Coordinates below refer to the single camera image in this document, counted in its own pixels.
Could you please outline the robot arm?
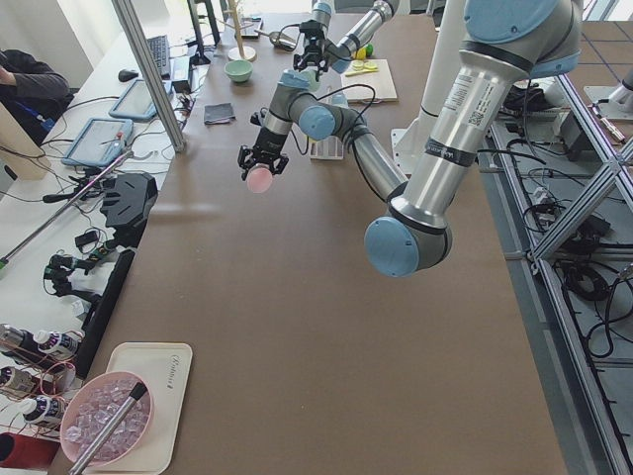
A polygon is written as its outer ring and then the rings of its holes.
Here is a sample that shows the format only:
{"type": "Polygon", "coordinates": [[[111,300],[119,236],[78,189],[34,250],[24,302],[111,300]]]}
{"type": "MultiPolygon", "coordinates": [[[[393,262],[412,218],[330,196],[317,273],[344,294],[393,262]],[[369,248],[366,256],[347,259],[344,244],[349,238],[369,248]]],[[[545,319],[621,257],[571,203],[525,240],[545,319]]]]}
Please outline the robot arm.
{"type": "Polygon", "coordinates": [[[303,51],[295,53],[293,69],[316,69],[316,79],[333,69],[343,73],[354,55],[367,45],[380,27],[390,21],[400,7],[399,0],[375,1],[368,12],[337,43],[328,38],[331,7],[322,1],[313,5],[312,15],[299,26],[303,35],[303,51]]]}
{"type": "Polygon", "coordinates": [[[382,274],[405,277],[432,267],[449,253],[445,214],[477,158],[478,149],[511,87],[520,80],[574,69],[580,56],[583,5],[579,1],[450,1],[446,4],[425,89],[437,97],[433,123],[415,123],[413,170],[390,158],[361,112],[321,102],[305,70],[343,71],[353,55],[397,13],[395,1],[377,1],[338,42],[329,39],[331,8],[313,6],[301,23],[304,49],[276,84],[258,117],[255,143],[238,154],[242,179],[259,193],[280,174],[283,147],[293,128],[322,141],[341,139],[370,188],[386,204],[366,230],[364,245],[382,274]]]}

